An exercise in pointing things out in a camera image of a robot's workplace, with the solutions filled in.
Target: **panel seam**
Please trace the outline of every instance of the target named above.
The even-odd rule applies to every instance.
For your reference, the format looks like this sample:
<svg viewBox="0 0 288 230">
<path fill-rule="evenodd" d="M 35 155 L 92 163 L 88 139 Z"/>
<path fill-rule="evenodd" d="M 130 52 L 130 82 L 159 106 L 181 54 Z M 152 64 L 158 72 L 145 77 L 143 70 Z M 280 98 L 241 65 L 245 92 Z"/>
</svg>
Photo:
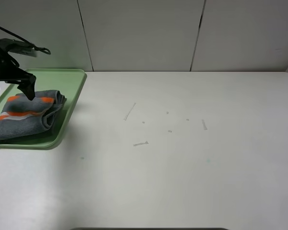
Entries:
<svg viewBox="0 0 288 230">
<path fill-rule="evenodd" d="M 77 5 L 78 5 L 78 10 L 79 10 L 80 18 L 81 18 L 81 23 L 82 23 L 82 28 L 83 28 L 83 32 L 84 32 L 84 37 L 85 37 L 85 42 L 86 42 L 86 48 L 87 48 L 87 51 L 88 51 L 88 56 L 90 57 L 90 62 L 91 62 L 91 66 L 92 66 L 92 71 L 94 72 L 94 67 L 93 67 L 93 63 L 92 63 L 91 53 L 90 53 L 90 49 L 89 49 L 89 47 L 88 47 L 88 42 L 87 42 L 86 33 L 85 33 L 85 28 L 84 28 L 83 19 L 82 19 L 82 14 L 81 14 L 81 10 L 80 10 L 79 0 L 77 0 Z"/>
<path fill-rule="evenodd" d="M 201 27 L 202 27 L 202 21 L 203 21 L 205 6 L 206 6 L 206 0 L 204 0 L 202 14 L 201 14 L 201 19 L 200 19 L 200 23 L 198 25 L 198 31 L 197 31 L 197 36 L 196 36 L 196 40 L 195 40 L 195 46 L 194 46 L 194 51 L 193 51 L 193 56 L 192 56 L 192 61 L 191 61 L 191 66 L 190 66 L 190 72 L 192 71 L 192 67 L 193 67 L 195 51 L 196 51 L 196 47 L 197 47 L 198 37 L 200 35 L 200 30 L 201 30 Z"/>
</svg>

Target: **robotic arm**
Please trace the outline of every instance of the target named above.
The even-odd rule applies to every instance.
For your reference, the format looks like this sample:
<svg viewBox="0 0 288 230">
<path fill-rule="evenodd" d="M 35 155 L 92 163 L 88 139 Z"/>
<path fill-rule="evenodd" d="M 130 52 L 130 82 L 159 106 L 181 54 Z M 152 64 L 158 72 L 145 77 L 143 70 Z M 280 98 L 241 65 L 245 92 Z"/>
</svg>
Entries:
<svg viewBox="0 0 288 230">
<path fill-rule="evenodd" d="M 0 30 L 18 38 L 21 41 L 15 41 L 8 38 L 0 39 L 0 81 L 6 83 L 18 84 L 21 90 L 29 100 L 35 97 L 34 85 L 36 77 L 19 68 L 19 63 L 8 54 L 13 52 L 27 56 L 36 57 L 36 52 L 41 51 L 50 55 L 51 52 L 47 48 L 40 48 L 28 42 L 22 37 L 0 27 Z"/>
</svg>

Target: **orange stripe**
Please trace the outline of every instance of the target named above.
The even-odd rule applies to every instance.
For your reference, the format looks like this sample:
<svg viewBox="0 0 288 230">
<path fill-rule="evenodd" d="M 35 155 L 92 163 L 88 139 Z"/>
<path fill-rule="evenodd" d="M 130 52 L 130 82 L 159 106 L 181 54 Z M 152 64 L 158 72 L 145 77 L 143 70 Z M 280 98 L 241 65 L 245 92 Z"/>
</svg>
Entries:
<svg viewBox="0 0 288 230">
<path fill-rule="evenodd" d="M 40 97 L 43 102 L 53 103 L 54 99 L 51 97 Z"/>
<path fill-rule="evenodd" d="M 0 116 L 0 120 L 3 120 L 4 118 L 8 117 L 9 115 L 2 115 Z"/>
<path fill-rule="evenodd" d="M 23 112 L 23 113 L 18 113 L 18 112 L 7 112 L 9 115 L 11 116 L 25 116 L 28 114 L 32 114 L 32 115 L 40 115 L 41 113 L 37 113 L 34 111 L 28 111 L 28 112 Z"/>
<path fill-rule="evenodd" d="M 8 98 L 8 102 L 14 101 L 15 99 L 19 98 L 20 96 L 12 96 Z"/>
</svg>

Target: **white stripe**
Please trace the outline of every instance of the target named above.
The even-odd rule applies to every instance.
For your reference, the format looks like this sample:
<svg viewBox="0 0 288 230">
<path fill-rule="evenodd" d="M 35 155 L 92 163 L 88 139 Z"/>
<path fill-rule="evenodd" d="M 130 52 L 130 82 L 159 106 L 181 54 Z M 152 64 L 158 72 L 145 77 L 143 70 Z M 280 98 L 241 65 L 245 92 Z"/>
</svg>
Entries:
<svg viewBox="0 0 288 230">
<path fill-rule="evenodd" d="M 15 121 L 20 121 L 20 120 L 24 120 L 28 117 L 31 117 L 33 116 L 32 114 L 27 114 L 27 115 L 24 115 L 24 116 L 7 116 L 5 118 L 3 118 L 3 120 L 15 120 Z"/>
<path fill-rule="evenodd" d="M 0 114 L 0 116 L 9 116 L 9 114 L 7 112 L 3 112 Z"/>
</svg>

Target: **black cable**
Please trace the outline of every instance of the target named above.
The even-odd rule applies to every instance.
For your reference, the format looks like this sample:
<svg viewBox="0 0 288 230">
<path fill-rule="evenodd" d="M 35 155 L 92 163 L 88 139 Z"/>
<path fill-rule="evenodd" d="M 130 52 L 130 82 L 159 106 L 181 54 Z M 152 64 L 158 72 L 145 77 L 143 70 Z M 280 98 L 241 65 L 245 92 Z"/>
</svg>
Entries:
<svg viewBox="0 0 288 230">
<path fill-rule="evenodd" d="M 22 40 L 23 42 L 26 42 L 28 44 L 30 44 L 32 46 L 32 48 L 34 48 L 36 51 L 40 51 L 44 54 L 48 54 L 50 55 L 51 54 L 51 51 L 47 48 L 44 48 L 44 47 L 37 47 L 36 45 L 34 45 L 33 43 L 29 42 L 28 40 L 25 40 L 24 38 L 18 36 L 17 34 L 14 34 L 13 32 L 7 30 L 7 29 L 4 29 L 3 27 L 0 26 L 0 30 L 6 32 L 7 34 L 10 34 L 16 38 L 18 38 L 19 40 Z"/>
</svg>

